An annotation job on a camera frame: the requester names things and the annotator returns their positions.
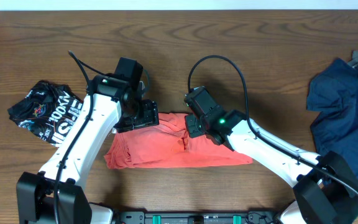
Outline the red printed t-shirt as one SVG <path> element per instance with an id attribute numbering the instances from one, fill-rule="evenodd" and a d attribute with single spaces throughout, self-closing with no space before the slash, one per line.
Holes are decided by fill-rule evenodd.
<path id="1" fill-rule="evenodd" d="M 104 160 L 109 169 L 238 166 L 251 157 L 215 145 L 206 136 L 190 138 L 184 113 L 160 113 L 159 125 L 117 133 Z"/>

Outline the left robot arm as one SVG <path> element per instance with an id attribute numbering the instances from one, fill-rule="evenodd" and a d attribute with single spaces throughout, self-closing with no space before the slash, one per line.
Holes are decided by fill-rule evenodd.
<path id="1" fill-rule="evenodd" d="M 93 162 L 110 132 L 158 123 L 157 104 L 143 99 L 140 75 L 96 75 L 88 82 L 79 115 L 38 173 L 24 172 L 16 185 L 20 223 L 114 223 L 114 212 L 84 193 Z"/>

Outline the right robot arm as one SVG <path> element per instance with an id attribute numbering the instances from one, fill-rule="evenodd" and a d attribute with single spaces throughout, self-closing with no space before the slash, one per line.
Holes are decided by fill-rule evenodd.
<path id="1" fill-rule="evenodd" d="M 283 179 L 295 201 L 280 223 L 353 223 L 358 217 L 358 180 L 335 152 L 320 156 L 261 128 L 238 110 L 211 108 L 185 117 L 191 138 L 202 135 L 217 145 L 251 157 Z"/>

